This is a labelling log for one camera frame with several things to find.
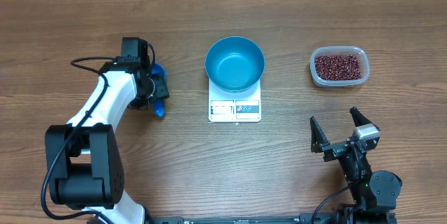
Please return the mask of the blue plastic measuring scoop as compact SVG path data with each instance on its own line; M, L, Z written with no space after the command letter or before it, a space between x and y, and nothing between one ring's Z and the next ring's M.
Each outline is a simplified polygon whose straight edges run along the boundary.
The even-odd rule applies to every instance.
M162 65L155 63L154 68L152 70L152 74L160 74L164 78L166 78L166 70ZM162 100L158 100L153 102L154 114L158 117L163 117L165 113L165 108Z

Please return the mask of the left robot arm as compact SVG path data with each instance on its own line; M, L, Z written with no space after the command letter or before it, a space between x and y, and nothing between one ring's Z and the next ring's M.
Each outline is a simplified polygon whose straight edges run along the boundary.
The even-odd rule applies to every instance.
M41 207L54 220L92 215L100 223L152 223L146 207L124 190L115 131L127 108L169 97L166 72L156 62L105 58L98 83L82 109L45 133L47 174Z

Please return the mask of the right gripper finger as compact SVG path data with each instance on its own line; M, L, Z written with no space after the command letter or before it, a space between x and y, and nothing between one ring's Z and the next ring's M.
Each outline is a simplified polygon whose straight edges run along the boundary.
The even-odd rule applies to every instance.
M312 133L311 139L311 152L321 153L324 152L326 147L330 145L327 137L325 136L322 128L318 124L315 117L310 118L310 127Z
M352 107L349 110L349 112L352 116L353 122L356 127L364 126L364 125L372 123L368 118L366 118L362 113L360 113L360 111L358 110L357 107Z

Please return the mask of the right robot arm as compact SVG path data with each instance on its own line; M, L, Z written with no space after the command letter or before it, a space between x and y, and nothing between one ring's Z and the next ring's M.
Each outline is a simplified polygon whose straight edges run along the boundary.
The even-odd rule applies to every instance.
M372 171L367 152L375 149L380 128L356 107L349 110L355 128L343 142L330 143L315 117L311 117L311 152L322 153L325 162L339 162L346 187L328 196L311 214L310 223L396 223L393 210L402 188L402 180L387 170ZM352 204L341 204L331 214L321 213L326 203L349 191Z

